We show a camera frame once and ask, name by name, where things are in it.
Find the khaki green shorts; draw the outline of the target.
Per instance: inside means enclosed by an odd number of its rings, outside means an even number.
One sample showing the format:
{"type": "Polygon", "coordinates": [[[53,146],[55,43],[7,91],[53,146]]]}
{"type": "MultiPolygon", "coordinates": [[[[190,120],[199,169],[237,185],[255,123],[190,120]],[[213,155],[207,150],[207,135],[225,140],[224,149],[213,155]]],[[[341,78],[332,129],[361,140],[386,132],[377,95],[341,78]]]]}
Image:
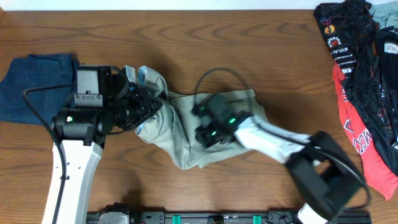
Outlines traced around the khaki green shorts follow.
{"type": "Polygon", "coordinates": [[[164,77],[147,66],[139,67],[136,82],[160,100],[162,107],[140,124],[135,133],[144,142],[154,144],[167,152],[178,168],[202,168],[248,152],[248,149],[236,142],[218,143],[205,148],[197,140],[195,129],[199,127],[200,120],[190,110],[193,108],[193,101],[204,99],[208,96],[206,93],[182,95],[169,91],[164,77]]]}

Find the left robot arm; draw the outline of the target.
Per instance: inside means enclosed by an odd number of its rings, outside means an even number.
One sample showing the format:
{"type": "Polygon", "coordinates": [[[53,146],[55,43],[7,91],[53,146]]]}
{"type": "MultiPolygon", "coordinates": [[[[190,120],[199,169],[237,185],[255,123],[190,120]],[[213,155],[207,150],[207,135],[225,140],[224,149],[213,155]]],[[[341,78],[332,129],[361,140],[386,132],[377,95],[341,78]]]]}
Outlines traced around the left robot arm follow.
{"type": "Polygon", "coordinates": [[[133,131],[162,106],[134,68],[81,65],[72,105],[53,118],[53,170],[43,223],[84,223],[106,137],[133,131]]]}

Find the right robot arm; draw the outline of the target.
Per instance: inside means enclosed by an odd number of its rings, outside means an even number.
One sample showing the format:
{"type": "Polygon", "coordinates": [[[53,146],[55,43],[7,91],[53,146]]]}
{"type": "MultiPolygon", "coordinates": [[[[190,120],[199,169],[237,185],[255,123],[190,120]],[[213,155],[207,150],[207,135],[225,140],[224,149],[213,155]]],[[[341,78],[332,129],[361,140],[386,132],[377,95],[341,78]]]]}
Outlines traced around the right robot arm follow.
{"type": "Polygon", "coordinates": [[[284,165],[305,199],[297,223],[328,223],[341,212],[356,210],[346,204],[367,189],[365,179],[328,133],[291,132],[253,112],[253,104],[249,111],[235,111],[220,94],[194,98],[192,113],[200,120],[195,136],[204,147],[237,142],[284,165]]]}

